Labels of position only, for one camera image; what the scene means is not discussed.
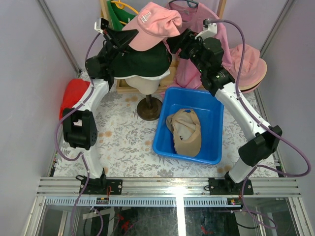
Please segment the black cap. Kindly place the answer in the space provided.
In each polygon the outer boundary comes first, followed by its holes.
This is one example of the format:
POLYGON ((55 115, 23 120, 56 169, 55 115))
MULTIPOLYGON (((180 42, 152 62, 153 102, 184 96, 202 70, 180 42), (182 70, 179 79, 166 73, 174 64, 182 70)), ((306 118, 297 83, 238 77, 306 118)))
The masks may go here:
POLYGON ((163 42, 146 51, 136 51, 131 47, 118 54, 111 66, 115 77, 138 75, 143 77, 160 76, 172 62, 172 55, 163 42))

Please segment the green tank top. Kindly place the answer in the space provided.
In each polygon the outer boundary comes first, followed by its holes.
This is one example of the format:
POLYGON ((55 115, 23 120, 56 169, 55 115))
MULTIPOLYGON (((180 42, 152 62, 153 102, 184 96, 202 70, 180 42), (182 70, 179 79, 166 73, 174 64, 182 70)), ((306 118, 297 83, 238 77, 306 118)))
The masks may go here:
POLYGON ((112 3, 110 0, 107 1, 107 6, 114 30, 121 31, 124 26, 136 16, 123 9, 118 8, 116 4, 112 3))

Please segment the pink baseball cap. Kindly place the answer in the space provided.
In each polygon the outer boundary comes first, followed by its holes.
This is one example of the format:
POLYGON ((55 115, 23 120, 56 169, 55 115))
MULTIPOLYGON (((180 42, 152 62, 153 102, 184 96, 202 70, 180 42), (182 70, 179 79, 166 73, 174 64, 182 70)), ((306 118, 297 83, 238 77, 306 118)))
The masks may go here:
POLYGON ((146 51, 163 39, 180 35, 182 17, 176 10, 169 10, 154 2, 146 4, 127 25, 125 30, 138 30, 129 46, 136 51, 146 51))

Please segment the yellow clothes hanger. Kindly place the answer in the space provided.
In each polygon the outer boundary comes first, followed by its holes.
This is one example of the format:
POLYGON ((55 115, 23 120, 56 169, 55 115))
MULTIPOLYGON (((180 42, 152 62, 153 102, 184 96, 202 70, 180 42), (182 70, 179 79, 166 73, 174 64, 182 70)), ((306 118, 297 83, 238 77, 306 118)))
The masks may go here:
POLYGON ((129 8, 128 6, 126 6, 126 5, 123 5, 122 3, 115 3, 115 4, 116 4, 116 6, 117 6, 118 8, 123 9, 123 10, 125 10, 125 11, 127 11, 127 12, 129 12, 129 13, 131 13, 131 14, 137 15, 136 12, 134 12, 132 9, 130 9, 130 8, 129 8))

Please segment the wooden clothes rack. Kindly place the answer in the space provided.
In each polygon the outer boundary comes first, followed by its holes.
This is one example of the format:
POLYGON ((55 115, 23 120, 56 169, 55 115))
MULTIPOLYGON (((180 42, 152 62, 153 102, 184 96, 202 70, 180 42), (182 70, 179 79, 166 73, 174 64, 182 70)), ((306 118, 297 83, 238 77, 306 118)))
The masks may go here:
MULTIPOLYGON (((107 5, 106 0, 100 0, 100 6, 101 6, 101 17, 106 19, 109 22, 109 25, 112 27, 112 20, 110 17, 109 8, 107 5)), ((223 17, 224 9, 225 9, 226 1, 220 0, 218 3, 218 8, 216 15, 219 18, 223 17)), ((160 81, 160 84, 158 86, 158 89, 155 93, 164 92, 168 86, 170 86, 173 83, 174 76, 176 74, 176 70, 178 67, 178 61, 173 59, 171 66, 170 66, 170 75, 165 77, 160 81)), ((139 93, 139 91, 133 87, 130 87, 125 80, 118 80, 116 85, 117 93, 139 93)))

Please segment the white baseball cap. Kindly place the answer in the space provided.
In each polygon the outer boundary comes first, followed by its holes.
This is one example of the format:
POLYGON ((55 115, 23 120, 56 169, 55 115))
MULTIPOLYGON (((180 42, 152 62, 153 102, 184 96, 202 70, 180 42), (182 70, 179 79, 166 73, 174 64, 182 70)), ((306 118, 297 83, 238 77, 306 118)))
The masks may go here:
POLYGON ((157 80, 162 80, 163 78, 165 78, 169 75, 170 75, 170 69, 167 69, 163 74, 161 74, 159 76, 146 77, 146 76, 139 76, 139 75, 131 75, 131 76, 126 76, 126 77, 120 77, 120 79, 130 79, 133 77, 139 77, 139 78, 146 79, 146 80, 157 81, 157 80))

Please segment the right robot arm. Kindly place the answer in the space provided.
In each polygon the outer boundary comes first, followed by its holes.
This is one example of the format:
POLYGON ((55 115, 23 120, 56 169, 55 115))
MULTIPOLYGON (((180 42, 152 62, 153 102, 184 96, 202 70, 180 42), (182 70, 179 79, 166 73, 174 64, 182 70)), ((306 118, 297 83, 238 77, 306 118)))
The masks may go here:
POLYGON ((186 29, 166 42, 171 53, 178 53, 180 58, 189 59, 194 64, 201 74, 203 87, 229 110, 245 134, 247 143, 238 150, 240 158, 224 176, 225 190, 235 194, 241 190, 252 169, 278 147, 279 138, 269 133, 267 128, 279 136, 282 130, 261 118, 236 88, 234 78, 222 65, 224 50, 218 39, 203 39, 186 29))

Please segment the grey clothes hanger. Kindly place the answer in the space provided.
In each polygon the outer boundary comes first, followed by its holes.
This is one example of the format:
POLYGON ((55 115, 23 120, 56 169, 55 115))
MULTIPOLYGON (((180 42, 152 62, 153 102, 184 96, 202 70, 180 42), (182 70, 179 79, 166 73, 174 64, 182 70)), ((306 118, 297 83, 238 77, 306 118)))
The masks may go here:
POLYGON ((167 6, 171 10, 178 11, 183 22, 189 22, 197 13, 198 4, 199 3, 195 0, 171 0, 167 6))

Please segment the aluminium frame rail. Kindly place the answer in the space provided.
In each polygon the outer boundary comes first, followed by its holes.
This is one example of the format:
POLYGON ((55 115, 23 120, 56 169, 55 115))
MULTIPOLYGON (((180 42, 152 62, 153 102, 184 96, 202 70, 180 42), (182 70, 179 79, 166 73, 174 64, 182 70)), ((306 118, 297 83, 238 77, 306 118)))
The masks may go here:
POLYGON ((165 206, 186 207, 233 206, 246 198, 298 198, 297 180, 293 178, 252 178, 244 191, 215 194, 216 187, 207 178, 125 177, 122 184, 111 187, 111 193, 80 194, 81 183, 74 177, 43 177, 37 197, 59 206, 165 206))

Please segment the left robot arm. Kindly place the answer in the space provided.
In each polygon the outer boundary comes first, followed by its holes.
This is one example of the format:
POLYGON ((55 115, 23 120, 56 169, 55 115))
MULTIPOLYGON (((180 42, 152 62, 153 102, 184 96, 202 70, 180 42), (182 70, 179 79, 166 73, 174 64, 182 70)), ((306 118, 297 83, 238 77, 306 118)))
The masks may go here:
POLYGON ((103 47, 97 55, 87 57, 85 61, 89 80, 78 80, 74 84, 75 89, 85 85, 85 91, 73 105, 63 109, 59 124, 63 127, 64 141, 71 148, 78 150, 87 177, 93 179, 91 189, 97 194, 102 194, 107 190, 108 182, 101 178, 104 171, 94 148, 98 135, 94 112, 113 86, 115 80, 113 60, 126 52, 138 30, 116 31, 108 28, 99 30, 99 34, 105 39, 103 47))

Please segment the blue plastic bin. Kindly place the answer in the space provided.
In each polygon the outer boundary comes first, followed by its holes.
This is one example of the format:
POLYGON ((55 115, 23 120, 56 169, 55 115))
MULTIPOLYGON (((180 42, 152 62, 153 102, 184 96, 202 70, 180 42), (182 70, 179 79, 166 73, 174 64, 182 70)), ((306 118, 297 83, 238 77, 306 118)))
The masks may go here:
POLYGON ((170 87, 165 91, 153 150, 156 154, 183 161, 216 165, 222 157, 224 106, 208 91, 170 87), (196 157, 179 155, 174 149, 173 134, 166 118, 180 109, 193 109, 201 123, 201 149, 196 157))

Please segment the khaki baseball cap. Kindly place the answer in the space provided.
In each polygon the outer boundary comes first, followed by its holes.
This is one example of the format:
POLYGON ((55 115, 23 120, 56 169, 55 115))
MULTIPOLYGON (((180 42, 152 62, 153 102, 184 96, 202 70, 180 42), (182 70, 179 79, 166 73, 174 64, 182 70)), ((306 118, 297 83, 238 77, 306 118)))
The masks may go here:
POLYGON ((201 124, 193 109, 180 109, 166 119, 178 155, 196 157, 201 150, 201 124))

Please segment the red cloth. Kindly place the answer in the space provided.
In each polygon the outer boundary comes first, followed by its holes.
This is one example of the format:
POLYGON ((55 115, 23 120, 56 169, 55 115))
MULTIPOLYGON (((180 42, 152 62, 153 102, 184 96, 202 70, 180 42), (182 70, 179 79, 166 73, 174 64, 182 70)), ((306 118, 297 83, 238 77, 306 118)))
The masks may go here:
POLYGON ((80 101, 82 96, 89 88, 89 85, 90 82, 79 78, 69 81, 63 94, 63 100, 59 112, 59 119, 62 119, 64 109, 72 108, 77 102, 80 101))

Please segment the beige mannequin head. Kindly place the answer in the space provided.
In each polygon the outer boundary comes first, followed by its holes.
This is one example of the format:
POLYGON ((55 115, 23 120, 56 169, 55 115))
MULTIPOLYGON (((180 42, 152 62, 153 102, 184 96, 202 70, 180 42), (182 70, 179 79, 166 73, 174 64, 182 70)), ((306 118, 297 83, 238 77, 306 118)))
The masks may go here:
POLYGON ((151 95, 158 89, 160 80, 151 80, 140 76, 133 76, 125 79, 126 83, 137 89, 141 94, 151 95))

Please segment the pink t-shirt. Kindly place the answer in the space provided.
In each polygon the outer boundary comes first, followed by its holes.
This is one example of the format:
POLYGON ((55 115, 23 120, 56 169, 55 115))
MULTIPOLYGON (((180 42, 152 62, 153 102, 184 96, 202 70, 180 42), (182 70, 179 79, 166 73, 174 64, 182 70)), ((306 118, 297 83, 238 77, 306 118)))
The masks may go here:
MULTIPOLYGON (((200 33, 203 31, 203 21, 205 19, 218 19, 218 16, 202 3, 199 3, 196 8, 192 8, 179 3, 169 2, 166 8, 176 10, 180 13, 183 21, 182 27, 179 29, 180 33, 183 33, 186 29, 200 33)), ((224 50, 222 65, 225 68, 230 68, 232 66, 232 59, 228 46, 226 27, 223 23, 217 23, 217 34, 215 38, 220 40, 224 50)), ((171 86, 197 89, 201 86, 200 75, 200 72, 190 60, 179 59, 179 64, 171 86)))

